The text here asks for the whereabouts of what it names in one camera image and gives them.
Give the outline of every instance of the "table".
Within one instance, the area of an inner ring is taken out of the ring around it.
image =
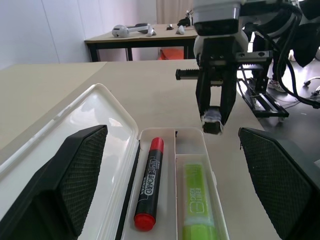
[[[112,32],[85,40],[92,62],[99,62],[99,49],[126,49],[128,61],[133,60],[132,48],[153,48],[153,47],[184,47],[184,59],[194,59],[194,43],[197,37],[193,27],[185,28],[185,34],[176,34],[178,29],[174,24],[173,30],[166,30],[167,24],[153,25],[156,35],[147,37],[140,32],[130,33],[130,37],[114,37]]]
[[[0,71],[0,163],[91,85],[104,84],[145,128],[201,127],[196,81],[176,81],[176,68],[195,60],[14,65]],[[212,103],[220,89],[212,89]],[[205,134],[205,143],[230,240],[279,240],[248,172],[238,129],[263,129],[237,95],[223,135]]]

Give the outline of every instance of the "curtain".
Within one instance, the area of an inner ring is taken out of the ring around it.
[[[156,18],[158,24],[176,24],[191,10],[193,0],[156,0]]]

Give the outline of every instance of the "case lid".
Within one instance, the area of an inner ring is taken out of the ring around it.
[[[138,148],[138,127],[102,84],[92,85],[0,165],[0,220],[34,173],[79,130],[107,125],[94,197],[79,240],[114,240]]]

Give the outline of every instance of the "red marker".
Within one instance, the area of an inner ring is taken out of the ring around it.
[[[134,215],[134,225],[140,231],[150,231],[156,224],[164,141],[152,140],[140,195]]]

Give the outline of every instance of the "white wall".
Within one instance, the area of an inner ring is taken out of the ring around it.
[[[156,23],[156,1],[0,0],[0,69],[12,64],[90,61],[84,40],[117,24]],[[125,61],[123,49],[103,50],[103,61]],[[156,59],[157,49],[134,49],[134,60]]]

